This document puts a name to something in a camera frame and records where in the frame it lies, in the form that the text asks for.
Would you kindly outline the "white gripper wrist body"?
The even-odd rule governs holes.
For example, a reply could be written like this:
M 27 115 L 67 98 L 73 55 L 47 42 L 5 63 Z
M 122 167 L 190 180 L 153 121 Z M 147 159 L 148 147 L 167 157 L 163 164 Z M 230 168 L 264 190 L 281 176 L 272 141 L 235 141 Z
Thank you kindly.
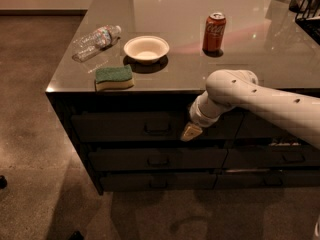
M 189 108 L 189 117 L 193 124 L 208 128 L 215 124 L 223 113 L 233 109 L 231 105 L 213 101 L 207 92 L 199 95 Z

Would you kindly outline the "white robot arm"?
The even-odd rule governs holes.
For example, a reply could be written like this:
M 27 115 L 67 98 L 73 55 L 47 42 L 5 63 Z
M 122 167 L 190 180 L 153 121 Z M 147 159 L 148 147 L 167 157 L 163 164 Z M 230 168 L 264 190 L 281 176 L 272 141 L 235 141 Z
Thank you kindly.
M 319 100 L 258 85 L 246 70 L 218 70 L 189 109 L 181 139 L 189 141 L 235 107 L 249 110 L 319 147 Z M 202 194 L 210 210 L 208 240 L 319 240 L 317 187 L 230 189 Z

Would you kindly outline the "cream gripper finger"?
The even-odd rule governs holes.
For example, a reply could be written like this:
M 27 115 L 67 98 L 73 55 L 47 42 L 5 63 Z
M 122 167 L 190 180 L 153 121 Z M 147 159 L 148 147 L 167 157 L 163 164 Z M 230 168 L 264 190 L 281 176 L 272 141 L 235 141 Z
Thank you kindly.
M 181 134 L 180 139 L 184 142 L 188 142 L 199 135 L 201 135 L 203 132 L 202 128 L 197 126 L 194 123 L 188 122 L 186 126 L 184 127 L 184 130 Z

